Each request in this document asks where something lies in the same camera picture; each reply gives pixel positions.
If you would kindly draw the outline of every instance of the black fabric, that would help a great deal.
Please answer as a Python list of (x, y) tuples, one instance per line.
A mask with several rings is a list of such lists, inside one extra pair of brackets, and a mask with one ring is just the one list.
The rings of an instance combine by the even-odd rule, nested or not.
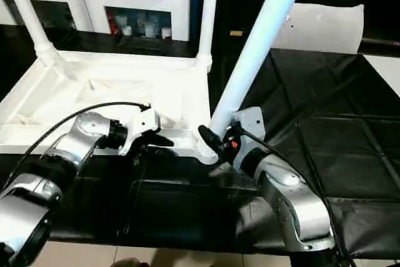
[[(0, 27), (2, 96), (34, 59), (26, 33), (11, 28)], [(151, 53), (103, 34), (49, 34), (61, 49)], [(184, 43), (152, 53), (193, 55)], [(214, 57), (212, 110), (237, 57)], [(368, 62), (273, 49), (245, 98), (250, 106), (261, 107), (269, 143), (311, 184), (319, 177), (350, 253), (399, 258), (400, 99)], [(19, 158), (0, 155), (0, 181)], [(159, 149), (140, 162), (93, 158), (57, 216), (51, 238), (61, 241), (287, 254), (276, 217), (245, 175)]]

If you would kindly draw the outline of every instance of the white paper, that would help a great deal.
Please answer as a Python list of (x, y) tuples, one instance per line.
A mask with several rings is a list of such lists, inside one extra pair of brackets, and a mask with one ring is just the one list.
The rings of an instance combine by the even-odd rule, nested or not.
[(363, 29), (362, 4), (337, 8), (295, 3), (272, 47), (355, 54)]

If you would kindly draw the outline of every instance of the white tube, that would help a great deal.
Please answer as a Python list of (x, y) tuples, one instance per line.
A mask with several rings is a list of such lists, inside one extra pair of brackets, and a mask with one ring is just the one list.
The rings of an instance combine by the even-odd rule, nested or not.
[(211, 60), (211, 44), (213, 42), (214, 17), (217, 0), (204, 0), (199, 44), (199, 57)]
[(295, 0), (264, 1), (212, 117), (210, 128), (219, 136), (225, 133), (232, 114), (242, 104), (294, 2)]
[(48, 37), (44, 33), (43, 27), (30, 0), (15, 0), (15, 3), (31, 35), (37, 56), (40, 57), (40, 55), (43, 54), (45, 57), (54, 57), (53, 52), (55, 52), (55, 50), (53, 44), (50, 43)]

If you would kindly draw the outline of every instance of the black cable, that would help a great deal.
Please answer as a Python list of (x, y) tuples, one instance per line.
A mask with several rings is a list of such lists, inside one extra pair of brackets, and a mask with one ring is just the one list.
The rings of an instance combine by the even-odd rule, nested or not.
[[(278, 158), (283, 159), (284, 161), (289, 162), (289, 160), (287, 159), (287, 157), (282, 154), (280, 151), (278, 151), (276, 148), (274, 148), (273, 146), (269, 145), (267, 142), (264, 142), (262, 139), (256, 137), (255, 135), (249, 133), (248, 131), (246, 131), (245, 129), (241, 128), (240, 129), (241, 134), (255, 140), (255, 142), (263, 145), (265, 148), (267, 148), (272, 154), (276, 155)], [(319, 182), (318, 179), (314, 178), (314, 180), (317, 182), (317, 184), (319, 185), (319, 189), (322, 190), (322, 184)], [(332, 223), (334, 223), (334, 218), (333, 218), (333, 213), (331, 211), (331, 207), (328, 203), (328, 199), (326, 198), (326, 196), (324, 195), (324, 193), (316, 193), (316, 194), (320, 194), (319, 197), (322, 198), (325, 206), (327, 207), (327, 211), (328, 211), (328, 215), (329, 218), (331, 219)], [(337, 234), (337, 231), (335, 229), (335, 226), (332, 225), (332, 233), (333, 236), (335, 238), (335, 242), (337, 243), (338, 248), (341, 250), (341, 252), (344, 252), (344, 254), (342, 254), (342, 257), (348, 261), (348, 263), (350, 264), (350, 266), (352, 267), (356, 267), (356, 264), (354, 263), (353, 258), (351, 257), (351, 255), (348, 253), (348, 250), (346, 248), (346, 246), (344, 245), (344, 243), (342, 242), (341, 238), (339, 237), (339, 235)]]
[(117, 102), (111, 102), (111, 103), (99, 103), (99, 104), (95, 104), (93, 106), (88, 106), (88, 107), (86, 107), (84, 109), (80, 109), (79, 111), (76, 111), (75, 113), (69, 115), (68, 117), (65, 117), (63, 120), (61, 120), (60, 122), (56, 123), (49, 130), (47, 130), (39, 139), (36, 140), (35, 143), (33, 143), (27, 149), (27, 151), (24, 153), (22, 158), (18, 161), (16, 167), (9, 174), (9, 176), (8, 176), (8, 178), (6, 180), (6, 183), (3, 186), (3, 189), (7, 188), (7, 186), (10, 184), (12, 178), (14, 177), (14, 175), (16, 174), (18, 169), (23, 165), (23, 162), (32, 153), (32, 151), (34, 151), (35, 148), (40, 143), (42, 143), (42, 141), (44, 139), (46, 139), (53, 131), (55, 131), (57, 128), (59, 128), (61, 125), (63, 125), (65, 122), (69, 121), (72, 118), (75, 118), (76, 116), (78, 116), (78, 115), (80, 115), (82, 113), (85, 113), (85, 112), (90, 111), (92, 109), (102, 108), (102, 107), (105, 107), (105, 106), (137, 106), (137, 107), (139, 107), (141, 109), (141, 111), (144, 111), (144, 110), (150, 108), (150, 106), (146, 106), (146, 105), (141, 104), (141, 103), (132, 103), (132, 102), (128, 102), (128, 101), (117, 101)]

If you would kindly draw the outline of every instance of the glass cabinet door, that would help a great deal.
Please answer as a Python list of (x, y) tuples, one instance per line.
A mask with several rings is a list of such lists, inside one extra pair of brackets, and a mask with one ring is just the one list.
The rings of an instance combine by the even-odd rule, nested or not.
[(111, 34), (171, 40), (171, 13), (106, 6)]
[[(14, 0), (3, 0), (17, 25), (25, 25)], [(32, 0), (33, 8), (44, 28), (76, 29), (68, 3)]]

